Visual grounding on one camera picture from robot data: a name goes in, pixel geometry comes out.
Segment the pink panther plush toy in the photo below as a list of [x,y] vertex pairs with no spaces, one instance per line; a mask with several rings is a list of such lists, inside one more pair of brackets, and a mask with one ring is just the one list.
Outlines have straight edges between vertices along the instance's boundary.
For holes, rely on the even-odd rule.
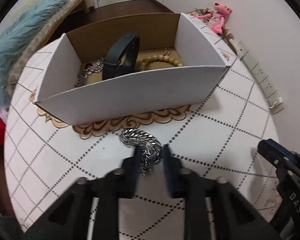
[[232,7],[229,7],[224,3],[216,2],[214,3],[213,8],[214,8],[213,12],[207,12],[204,15],[198,15],[196,11],[193,11],[191,15],[198,19],[209,18],[209,21],[207,22],[207,26],[214,33],[222,34],[223,27],[232,13]]

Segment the white patterned tablecloth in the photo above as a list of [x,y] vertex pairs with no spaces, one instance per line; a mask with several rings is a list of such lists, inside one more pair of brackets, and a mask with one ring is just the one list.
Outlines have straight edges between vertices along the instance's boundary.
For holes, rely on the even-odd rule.
[[133,129],[146,132],[142,156],[150,158],[143,158],[141,165],[153,168],[140,176],[135,199],[123,202],[122,238],[181,239],[183,205],[168,199],[163,160],[159,149],[150,146],[151,139],[169,144],[173,154],[202,177],[229,179],[264,218],[273,217],[280,204],[275,171],[256,148],[277,132],[259,86],[224,41],[221,49],[230,52],[233,63],[202,102],[71,126],[33,101],[59,39],[27,61],[8,114],[6,178],[23,231],[76,178],[99,178],[130,156],[133,148],[120,135],[133,139]]

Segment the black smart band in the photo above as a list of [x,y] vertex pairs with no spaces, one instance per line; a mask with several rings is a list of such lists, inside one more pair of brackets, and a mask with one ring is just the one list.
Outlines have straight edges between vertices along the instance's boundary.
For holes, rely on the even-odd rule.
[[102,80],[136,72],[135,65],[140,49],[140,37],[134,33],[122,35],[109,49],[103,61]]

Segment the white wall socket strip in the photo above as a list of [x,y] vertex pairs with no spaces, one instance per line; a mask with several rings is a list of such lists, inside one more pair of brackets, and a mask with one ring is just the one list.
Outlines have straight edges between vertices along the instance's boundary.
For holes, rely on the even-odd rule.
[[234,41],[232,45],[234,46],[237,56],[245,64],[248,71],[257,82],[257,85],[262,90],[270,113],[274,115],[282,111],[284,109],[283,97],[279,95],[261,63],[252,55],[249,49],[242,42]]

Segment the bed with checkered mattress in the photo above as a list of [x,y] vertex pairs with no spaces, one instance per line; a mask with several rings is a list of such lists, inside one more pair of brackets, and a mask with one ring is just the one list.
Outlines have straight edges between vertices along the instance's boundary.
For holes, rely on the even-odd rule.
[[8,33],[15,31],[20,51],[10,64],[7,76],[5,93],[9,98],[30,57],[47,44],[55,29],[81,3],[87,9],[85,0],[44,0],[37,7],[24,12],[14,23]]

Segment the white cardboard box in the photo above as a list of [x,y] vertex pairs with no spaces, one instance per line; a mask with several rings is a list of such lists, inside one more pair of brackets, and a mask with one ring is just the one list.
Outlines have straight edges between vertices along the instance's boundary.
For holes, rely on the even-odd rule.
[[[122,16],[63,34],[34,104],[71,126],[202,102],[233,63],[223,41],[187,14]],[[136,72],[102,80],[103,61],[124,34],[140,37]]]

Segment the checkered brown cushion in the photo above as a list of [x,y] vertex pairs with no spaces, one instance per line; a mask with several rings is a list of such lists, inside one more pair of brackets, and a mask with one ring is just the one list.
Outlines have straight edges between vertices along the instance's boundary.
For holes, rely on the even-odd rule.
[[201,32],[211,43],[216,44],[221,40],[232,43],[234,37],[225,26],[232,11],[233,9],[226,4],[216,2],[213,9],[196,9],[189,14],[197,18],[197,21],[203,22]]

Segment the teal blue duvet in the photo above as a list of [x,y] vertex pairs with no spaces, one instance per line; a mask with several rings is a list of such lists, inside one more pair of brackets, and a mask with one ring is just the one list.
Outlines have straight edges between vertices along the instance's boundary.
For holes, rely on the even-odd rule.
[[0,108],[8,108],[26,61],[42,40],[38,34],[70,0],[41,0],[0,34]]

